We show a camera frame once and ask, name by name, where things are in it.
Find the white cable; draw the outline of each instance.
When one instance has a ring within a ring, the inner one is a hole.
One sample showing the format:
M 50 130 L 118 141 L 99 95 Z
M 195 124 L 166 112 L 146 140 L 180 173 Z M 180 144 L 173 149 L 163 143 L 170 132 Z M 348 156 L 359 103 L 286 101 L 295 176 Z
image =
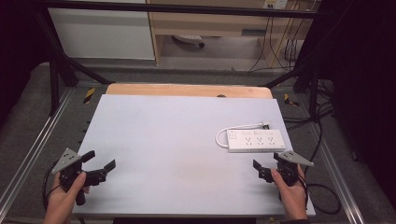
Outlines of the white cable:
M 221 133 L 223 133 L 223 132 L 225 132 L 225 131 L 227 131 L 227 130 L 231 130 L 231 129 L 249 128 L 249 127 L 256 127 L 256 126 L 265 126 L 265 125 L 269 125 L 269 124 L 270 124 L 270 121 L 267 120 L 267 121 L 263 121 L 263 122 L 256 123 L 256 124 L 246 124 L 246 125 L 233 126 L 233 127 L 229 127 L 229 128 L 222 129 L 222 130 L 220 130 L 220 131 L 218 132 L 218 134 L 216 134 L 216 143 L 217 143 L 220 147 L 228 148 L 228 145 L 222 144 L 222 143 L 219 141 L 219 135 L 220 135 Z
M 312 7 L 311 7 L 311 10 L 310 11 L 312 11 L 312 10 L 314 10 L 314 7 L 315 7 L 315 4 L 317 3 L 317 0 L 314 0 L 314 4 L 312 5 Z

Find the power strip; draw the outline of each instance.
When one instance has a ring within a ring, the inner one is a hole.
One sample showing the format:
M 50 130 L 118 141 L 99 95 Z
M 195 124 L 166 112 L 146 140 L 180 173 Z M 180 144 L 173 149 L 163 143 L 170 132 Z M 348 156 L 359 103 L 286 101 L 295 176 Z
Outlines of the power strip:
M 229 152 L 283 152 L 285 142 L 280 130 L 227 130 Z

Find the black clamp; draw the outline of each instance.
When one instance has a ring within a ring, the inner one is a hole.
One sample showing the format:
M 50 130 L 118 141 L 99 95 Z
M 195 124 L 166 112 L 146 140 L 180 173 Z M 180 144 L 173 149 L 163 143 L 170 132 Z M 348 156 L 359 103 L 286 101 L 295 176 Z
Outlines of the black clamp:
M 274 159 L 277 160 L 277 171 L 282 176 L 285 183 L 291 187 L 297 181 L 303 185 L 305 191 L 305 206 L 308 203 L 307 187 L 305 180 L 298 173 L 298 164 L 306 166 L 314 166 L 312 161 L 308 161 L 294 151 L 282 153 L 274 153 Z M 274 182 L 271 175 L 271 169 L 262 167 L 257 161 L 253 160 L 253 167 L 259 171 L 259 178 L 264 179 L 268 183 Z
M 95 157 L 94 151 L 89 151 L 83 156 L 79 156 L 73 150 L 67 148 L 62 157 L 59 159 L 58 163 L 55 165 L 52 173 L 60 172 L 59 179 L 61 181 L 61 186 L 67 192 L 71 186 L 73 185 L 75 179 L 81 174 L 85 172 L 87 174 L 87 178 L 85 180 L 83 187 L 88 186 L 97 186 L 101 182 L 106 181 L 107 174 L 112 171 L 116 167 L 116 161 L 113 160 L 109 164 L 107 164 L 103 169 L 94 170 L 94 171 L 83 171 L 82 163 L 89 161 Z M 77 205 L 83 205 L 85 203 L 85 195 L 84 191 L 81 189 L 76 198 Z

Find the wooden edge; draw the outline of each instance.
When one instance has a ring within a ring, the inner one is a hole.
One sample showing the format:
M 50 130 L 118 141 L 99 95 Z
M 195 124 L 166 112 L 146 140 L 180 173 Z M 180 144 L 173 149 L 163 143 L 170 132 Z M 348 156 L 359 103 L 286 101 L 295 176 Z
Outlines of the wooden edge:
M 180 84 L 126 84 L 108 86 L 106 94 L 114 95 L 166 95 L 166 96 L 225 96 L 231 98 L 272 99 L 272 93 L 264 87 L 209 86 Z

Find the human hand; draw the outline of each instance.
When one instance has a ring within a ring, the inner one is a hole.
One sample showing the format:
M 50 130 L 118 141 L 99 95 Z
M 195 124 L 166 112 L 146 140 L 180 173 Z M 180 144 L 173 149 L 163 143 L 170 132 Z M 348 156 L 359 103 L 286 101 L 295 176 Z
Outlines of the human hand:
M 78 192 L 83 189 L 85 193 L 89 193 L 89 188 L 83 188 L 86 177 L 87 175 L 84 172 L 79 174 L 69 191 L 64 192 L 59 187 L 61 185 L 59 173 L 56 174 L 52 185 L 53 192 L 49 196 L 49 206 L 44 217 L 44 224 L 70 223 Z
M 298 165 L 298 173 L 304 178 L 303 170 Z M 289 187 L 276 170 L 271 169 L 271 175 L 279 189 L 287 220 L 308 219 L 305 211 L 305 190 L 300 181 Z

